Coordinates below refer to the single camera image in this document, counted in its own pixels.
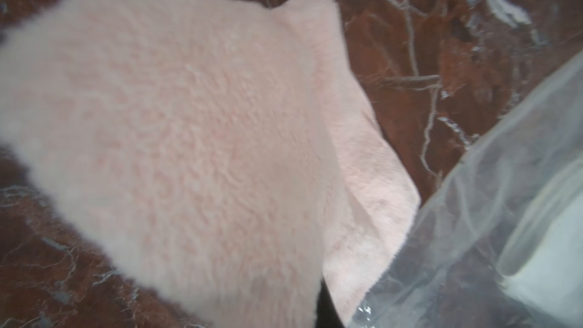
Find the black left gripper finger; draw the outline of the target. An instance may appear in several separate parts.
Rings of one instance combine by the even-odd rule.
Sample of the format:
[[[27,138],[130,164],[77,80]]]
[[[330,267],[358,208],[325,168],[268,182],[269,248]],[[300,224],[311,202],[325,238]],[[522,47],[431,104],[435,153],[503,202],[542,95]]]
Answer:
[[[345,328],[340,319],[329,293],[326,281],[321,281],[321,289],[317,302],[316,328]]]

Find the clear plastic vacuum bag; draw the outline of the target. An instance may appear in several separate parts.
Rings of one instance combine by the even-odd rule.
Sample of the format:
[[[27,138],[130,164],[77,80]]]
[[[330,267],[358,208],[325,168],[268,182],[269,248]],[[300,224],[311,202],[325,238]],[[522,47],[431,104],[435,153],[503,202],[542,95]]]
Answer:
[[[567,327],[511,299],[496,266],[523,213],[582,161],[582,57],[573,56],[479,139],[423,206],[353,327]]]

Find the pink fluffy towel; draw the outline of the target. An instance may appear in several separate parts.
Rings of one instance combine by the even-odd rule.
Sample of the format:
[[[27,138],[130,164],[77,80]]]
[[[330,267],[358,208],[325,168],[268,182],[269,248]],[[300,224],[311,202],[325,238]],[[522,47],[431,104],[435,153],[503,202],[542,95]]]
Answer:
[[[61,0],[1,46],[1,141],[61,217],[215,327],[342,323],[421,198],[335,0]]]

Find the white towel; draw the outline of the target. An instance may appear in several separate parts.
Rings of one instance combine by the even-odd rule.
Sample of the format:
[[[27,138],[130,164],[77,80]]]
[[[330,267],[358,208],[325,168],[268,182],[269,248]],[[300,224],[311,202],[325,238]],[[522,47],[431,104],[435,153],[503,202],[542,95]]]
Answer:
[[[499,287],[567,327],[582,325],[582,161],[555,174],[499,257]]]

